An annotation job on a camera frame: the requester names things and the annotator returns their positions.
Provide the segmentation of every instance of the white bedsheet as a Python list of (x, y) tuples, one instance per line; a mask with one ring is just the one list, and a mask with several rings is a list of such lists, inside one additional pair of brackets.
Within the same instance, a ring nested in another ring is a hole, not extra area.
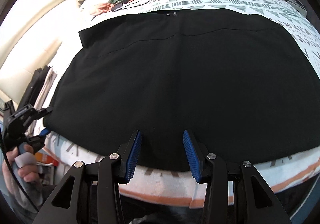
[[(139, 1), (137, 1), (136, 5), (137, 7), (108, 12), (95, 17), (92, 21), (88, 21), (84, 28), (120, 15), (166, 9), (227, 8), (244, 14), (263, 15), (286, 28), (320, 77), (319, 33), (296, 10), (281, 0), (150, 0), (142, 6), (138, 6)], [(44, 107), (49, 105), (60, 78), (81, 48), (78, 32), (70, 32), (50, 63), (50, 66), (57, 73), (57, 77), (44, 102)], [(37, 121), (34, 134), (39, 133), (43, 128), (42, 120)], [(103, 156), (79, 147), (56, 133), (51, 133), (47, 138), (46, 150), (68, 165), (72, 165), (78, 160), (93, 163), (103, 158)], [(320, 147), (286, 158), (260, 163), (255, 167), (273, 191), (279, 192), (300, 184), (320, 172)], [(120, 185), (120, 192), (126, 196), (153, 203), (189, 207), (203, 206), (205, 189), (206, 184), (197, 184), (190, 172), (174, 173), (147, 169), (142, 166), (137, 166), (130, 184)], [(232, 202), (233, 189), (229, 185), (229, 203)]]

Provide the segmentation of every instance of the orange stripe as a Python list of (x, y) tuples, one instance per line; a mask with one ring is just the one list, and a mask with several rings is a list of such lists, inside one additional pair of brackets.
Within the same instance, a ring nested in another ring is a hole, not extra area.
[[(279, 183), (277, 185), (274, 185), (271, 187), (273, 192), (280, 191), (287, 187), (290, 183), (297, 181), (301, 178), (303, 178), (305, 175), (313, 172), (316, 170), (317, 167), (320, 166), (320, 157), (318, 159), (318, 162), (308, 166), (305, 170), (298, 173), (297, 175), (289, 178), (288, 180)], [(168, 206), (181, 206), (181, 207), (190, 207), (190, 208), (203, 208), (204, 206), (204, 199), (195, 199), (192, 200), (191, 198), (172, 198), (172, 197), (163, 197), (163, 196), (156, 196), (156, 195), (148, 195), (148, 194), (141, 194), (138, 192), (128, 191), (122, 188), (119, 188), (121, 194), (127, 195), (127, 196), (133, 196), (136, 199), (155, 203), (155, 204), (162, 204), (162, 205), (168, 205)], [(233, 203), (233, 196), (228, 197), (228, 203)]]
[(318, 159), (318, 162), (316, 162), (312, 165), (309, 165), (305, 170), (303, 170), (302, 172), (299, 172), (297, 175), (287, 179), (286, 181), (272, 186), (271, 189), (273, 190), (273, 192), (280, 191), (280, 190), (286, 188), (290, 183), (297, 181), (297, 180), (303, 178), (308, 173), (315, 171), (316, 168), (318, 168), (319, 166), (320, 166), (320, 157)]
[(59, 163), (63, 163), (59, 157), (57, 157), (51, 150), (49, 150), (47, 147), (42, 148), (45, 152), (47, 152), (53, 159), (57, 160)]
[(191, 198), (170, 198), (149, 194), (141, 194), (138, 192), (122, 189), (121, 187), (119, 187), (119, 190), (122, 195), (127, 195), (128, 197), (135, 197), (139, 200), (155, 204), (189, 207), (191, 203)]

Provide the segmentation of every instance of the cable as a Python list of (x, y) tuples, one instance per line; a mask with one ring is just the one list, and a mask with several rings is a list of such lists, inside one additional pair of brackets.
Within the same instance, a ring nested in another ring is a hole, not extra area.
[(294, 0), (294, 2), (297, 4), (297, 6), (300, 6), (300, 7), (302, 7), (303, 9), (306, 10), (305, 6), (304, 6), (299, 0)]
[(129, 3), (129, 4), (127, 4), (127, 5), (124, 6), (124, 7), (120, 7), (119, 9), (113, 10), (113, 12), (116, 12), (116, 11), (119, 11), (119, 10), (122, 10), (122, 9), (129, 9), (129, 8), (134, 8), (134, 7), (143, 6), (143, 5), (145, 5), (145, 4), (148, 4), (150, 1), (151, 1), (151, 0), (148, 0), (147, 2), (145, 2), (145, 3), (141, 4), (141, 5), (137, 5), (137, 6), (133, 6), (133, 7), (128, 7), (128, 6), (130, 6), (130, 5), (132, 5), (132, 4), (139, 3), (139, 1), (138, 1), (138, 2)]
[(23, 187), (19, 183), (17, 177), (15, 176), (15, 174), (14, 174), (12, 168), (11, 168), (11, 165), (9, 163), (9, 160), (8, 160), (8, 157), (7, 157), (7, 154), (6, 154), (7, 150), (6, 150), (6, 147), (4, 145), (4, 141), (3, 141), (3, 137), (2, 137), (1, 131), (0, 131), (0, 149), (2, 151), (4, 161), (5, 161), (5, 163), (6, 163), (7, 167), (8, 167), (9, 172), (12, 175), (12, 178), (14, 179), (15, 183), (18, 185), (19, 189), (23, 192), (23, 194), (25, 195), (27, 200), (30, 202), (31, 206), (36, 210), (36, 212), (39, 212), (38, 207), (33, 203), (33, 201), (30, 199), (29, 195), (27, 194), (27, 192), (23, 189)]

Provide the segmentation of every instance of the blue gripper pad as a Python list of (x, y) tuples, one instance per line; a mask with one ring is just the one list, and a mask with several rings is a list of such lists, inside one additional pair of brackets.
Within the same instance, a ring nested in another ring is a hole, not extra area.
[(40, 135), (39, 136), (46, 136), (50, 133), (51, 131), (47, 128), (43, 129), (41, 132), (40, 132)]
[(127, 160), (127, 165), (126, 165), (126, 170), (125, 170), (125, 176), (124, 179), (129, 182), (130, 179), (132, 179), (134, 170), (136, 169), (138, 157), (140, 154), (141, 150), (141, 143), (142, 143), (142, 135), (141, 132), (138, 131), (138, 134), (134, 140), (134, 143), (132, 145), (132, 149), (130, 151), (128, 160)]
[(196, 155), (195, 148), (192, 145), (192, 141), (187, 130), (185, 130), (183, 133), (183, 145), (186, 151), (192, 176), (196, 179), (196, 182), (200, 182), (202, 178), (200, 172), (200, 162)]

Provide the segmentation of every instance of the black cloth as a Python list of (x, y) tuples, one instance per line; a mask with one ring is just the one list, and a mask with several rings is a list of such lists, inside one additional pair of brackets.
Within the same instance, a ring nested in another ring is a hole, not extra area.
[(34, 106), (39, 93), (44, 85), (45, 78), (49, 72), (50, 67), (44, 66), (44, 68), (36, 69), (33, 73), (30, 83), (28, 84), (26, 91), (24, 92), (17, 111), (22, 109), (25, 105), (31, 104)]
[(130, 14), (80, 33), (44, 125), (101, 155), (134, 129), (139, 165), (188, 171), (182, 134), (225, 161), (320, 145), (320, 81), (292, 36), (228, 9)]

